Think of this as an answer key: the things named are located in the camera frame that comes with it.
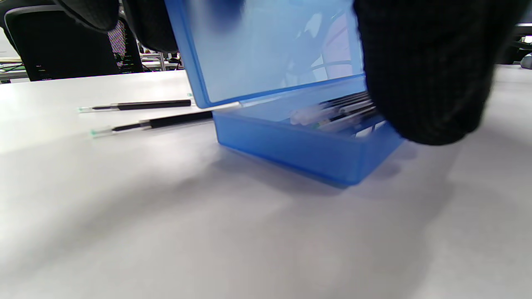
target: black chair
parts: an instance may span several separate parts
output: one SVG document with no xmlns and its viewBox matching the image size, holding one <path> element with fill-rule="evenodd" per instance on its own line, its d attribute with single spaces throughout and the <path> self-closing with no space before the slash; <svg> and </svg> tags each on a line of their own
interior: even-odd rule
<svg viewBox="0 0 532 299">
<path fill-rule="evenodd" d="M 31 81 L 142 72 L 124 19 L 108 33 L 91 30 L 60 6 L 10 10 L 5 23 Z"/>
<path fill-rule="evenodd" d="M 532 6 L 528 8 L 527 13 L 514 28 L 512 40 L 501 56 L 499 63 L 513 64 L 531 53 L 532 45 L 521 41 L 523 37 L 530 35 L 532 35 Z"/>
</svg>

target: gloved hand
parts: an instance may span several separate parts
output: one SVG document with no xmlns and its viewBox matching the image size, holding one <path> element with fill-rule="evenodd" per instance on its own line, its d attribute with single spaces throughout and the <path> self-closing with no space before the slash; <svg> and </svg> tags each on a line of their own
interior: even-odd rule
<svg viewBox="0 0 532 299">
<path fill-rule="evenodd" d="M 474 131 L 494 64 L 528 3 L 356 0 L 368 91 L 379 112 L 422 144 L 450 144 Z"/>
</svg>

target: blue plastic box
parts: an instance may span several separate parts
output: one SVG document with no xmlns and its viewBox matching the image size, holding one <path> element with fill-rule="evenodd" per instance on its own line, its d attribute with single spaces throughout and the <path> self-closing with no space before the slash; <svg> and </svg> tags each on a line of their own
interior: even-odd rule
<svg viewBox="0 0 532 299">
<path fill-rule="evenodd" d="M 242 104 L 215 112 L 220 144 L 356 185 L 403 141 L 378 118 L 338 133 L 289 122 L 291 111 L 365 90 L 352 0 L 166 4 L 197 105 Z"/>
</svg>

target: white table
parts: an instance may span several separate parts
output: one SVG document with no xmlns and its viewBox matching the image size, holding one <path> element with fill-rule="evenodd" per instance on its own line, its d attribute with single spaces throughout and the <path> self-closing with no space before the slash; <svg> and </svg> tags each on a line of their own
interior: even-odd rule
<svg viewBox="0 0 532 299">
<path fill-rule="evenodd" d="M 211 122 L 87 136 L 180 109 L 74 112 L 185 96 L 183 71 L 2 85 L 0 298 L 527 298 L 532 71 L 499 74 L 475 134 L 347 190 Z"/>
</svg>

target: box lid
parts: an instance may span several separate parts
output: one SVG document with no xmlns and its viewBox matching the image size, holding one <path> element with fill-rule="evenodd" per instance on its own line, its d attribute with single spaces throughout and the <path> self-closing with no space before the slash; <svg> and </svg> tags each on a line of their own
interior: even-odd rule
<svg viewBox="0 0 532 299">
<path fill-rule="evenodd" d="M 165 0 L 201 108 L 363 76 L 353 0 Z"/>
</svg>

